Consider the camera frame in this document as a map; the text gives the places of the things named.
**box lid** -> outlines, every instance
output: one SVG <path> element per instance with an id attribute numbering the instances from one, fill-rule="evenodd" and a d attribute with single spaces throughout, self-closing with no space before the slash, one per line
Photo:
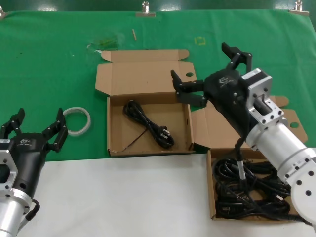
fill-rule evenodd
<path id="1" fill-rule="evenodd" d="M 279 107 L 288 105 L 288 98 L 285 96 L 271 96 Z M 284 116 L 289 124 L 296 122 L 299 124 L 297 128 L 289 127 L 289 129 L 302 141 L 307 141 L 307 135 L 294 110 L 282 109 Z M 219 113 L 212 103 L 208 102 L 204 109 L 192 112 L 193 138 L 195 144 L 210 148 L 233 148 L 236 141 L 240 138 L 237 132 L 226 121 L 224 116 Z M 242 148 L 249 148 L 246 143 Z"/>
<path id="2" fill-rule="evenodd" d="M 183 81 L 197 80 L 193 64 L 180 61 L 188 56 L 187 50 L 103 51 L 110 63 L 98 65 L 95 88 L 110 96 L 174 93 L 172 69 Z"/>

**black cable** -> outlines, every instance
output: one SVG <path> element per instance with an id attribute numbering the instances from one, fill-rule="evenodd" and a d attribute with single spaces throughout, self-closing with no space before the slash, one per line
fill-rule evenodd
<path id="1" fill-rule="evenodd" d="M 227 219 L 262 216 L 271 220 L 300 221 L 310 225 L 301 216 L 289 214 L 290 205 L 282 199 L 290 195 L 290 186 L 280 181 L 271 164 L 246 161 L 244 169 L 247 190 L 240 186 L 237 161 L 234 158 L 226 156 L 213 163 L 218 216 Z M 260 178 L 255 174 L 266 176 Z M 254 201 L 249 194 L 252 190 L 263 194 L 264 198 Z"/>
<path id="2" fill-rule="evenodd" d="M 31 221 L 35 217 L 36 213 L 40 210 L 39 202 L 33 199 L 33 203 L 35 204 L 34 208 L 25 216 L 27 221 Z"/>
<path id="3" fill-rule="evenodd" d="M 150 131 L 154 140 L 163 148 L 169 149 L 174 145 L 174 140 L 166 126 L 158 126 L 153 123 L 143 111 L 140 104 L 130 100 L 123 108 L 123 113 L 137 123 L 140 123 Z"/>

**cardboard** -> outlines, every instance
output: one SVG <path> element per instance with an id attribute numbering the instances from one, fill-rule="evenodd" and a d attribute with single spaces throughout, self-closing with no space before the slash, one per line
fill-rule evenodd
<path id="1" fill-rule="evenodd" d="M 227 152 L 229 152 L 229 151 L 224 151 L 223 149 L 215 149 L 215 150 L 208 151 L 208 153 L 207 153 L 207 183 L 208 183 L 210 218 L 212 220 L 236 221 L 233 219 L 221 218 L 220 216 L 216 215 L 215 205 L 216 205 L 216 201 L 217 201 L 217 193 L 215 191 L 216 181 L 215 181 L 215 178 L 214 178 L 213 172 L 212 172 L 212 164 L 217 158 L 223 157 L 223 155 L 227 154 Z M 262 156 L 262 154 L 260 152 L 247 150 L 247 152 L 243 152 L 243 155 L 244 155 L 245 159 L 248 159 L 252 162 L 266 161 L 266 159 Z M 261 194 L 258 192 L 252 192 L 251 196 L 254 200 L 262 198 Z M 292 204 L 291 197 L 287 197 L 285 200 L 290 204 L 290 207 L 291 207 L 289 214 L 298 215 L 297 211 L 295 210 L 295 208 Z M 260 216 L 249 216 L 249 217 L 240 219 L 238 221 L 255 221 L 256 223 L 276 223 L 276 224 L 288 222 L 288 221 L 273 221 L 273 220 L 269 220 L 267 218 L 260 217 Z"/>
<path id="2" fill-rule="evenodd" d="M 279 107 L 288 105 L 285 96 L 271 96 L 271 100 Z M 282 109 L 289 124 L 296 122 L 297 128 L 289 129 L 302 141 L 307 141 L 307 135 L 294 110 Z M 208 102 L 204 109 L 192 112 L 193 138 L 196 144 L 210 149 L 229 149 L 235 147 L 236 141 L 240 138 L 237 132 L 226 121 L 226 119 Z M 249 148 L 246 143 L 242 149 Z"/>
<path id="3" fill-rule="evenodd" d="M 170 71 L 183 81 L 197 80 L 192 63 L 182 62 L 187 50 L 103 51 L 109 63 L 98 65 L 95 88 L 108 94 L 107 147 L 110 156 L 144 156 L 192 153 L 190 106 L 178 103 Z M 138 101 L 147 117 L 167 126 L 175 140 L 169 150 L 160 147 L 149 131 L 131 144 L 145 127 L 123 114 L 129 100 Z"/>

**wooden stick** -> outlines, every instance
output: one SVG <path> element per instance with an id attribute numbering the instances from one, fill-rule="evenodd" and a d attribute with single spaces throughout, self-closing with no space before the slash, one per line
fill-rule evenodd
<path id="1" fill-rule="evenodd" d="M 133 34 L 134 34 L 135 41 L 137 41 L 137 37 L 136 37 L 136 33 L 135 33 L 134 29 L 132 29 L 132 31 L 133 31 Z"/>

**robotic arm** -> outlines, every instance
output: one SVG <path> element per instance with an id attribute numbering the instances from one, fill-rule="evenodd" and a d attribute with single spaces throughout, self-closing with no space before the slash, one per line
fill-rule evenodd
<path id="1" fill-rule="evenodd" d="M 205 82 L 182 82 L 171 71 L 178 100 L 202 107 L 211 101 L 240 135 L 235 147 L 240 180 L 246 179 L 240 152 L 246 142 L 252 150 L 260 151 L 277 170 L 278 177 L 291 186 L 295 209 L 315 228 L 316 152 L 287 128 L 283 111 L 269 98 L 272 77 L 259 68 L 251 70 L 252 55 L 225 43 L 222 51 L 231 61 Z M 240 63 L 246 64 L 246 74 L 242 76 L 236 70 Z M 190 94 L 196 91 L 203 91 L 203 96 Z"/>
<path id="2" fill-rule="evenodd" d="M 22 133 L 24 116 L 24 110 L 20 109 L 0 128 L 1 237 L 15 237 L 38 212 L 40 205 L 33 197 L 46 156 L 51 150 L 59 152 L 68 135 L 61 108 L 56 122 L 42 133 Z M 12 131 L 16 136 L 8 139 Z M 50 144 L 48 141 L 56 134 L 54 143 Z M 30 211 L 32 202 L 35 207 Z"/>

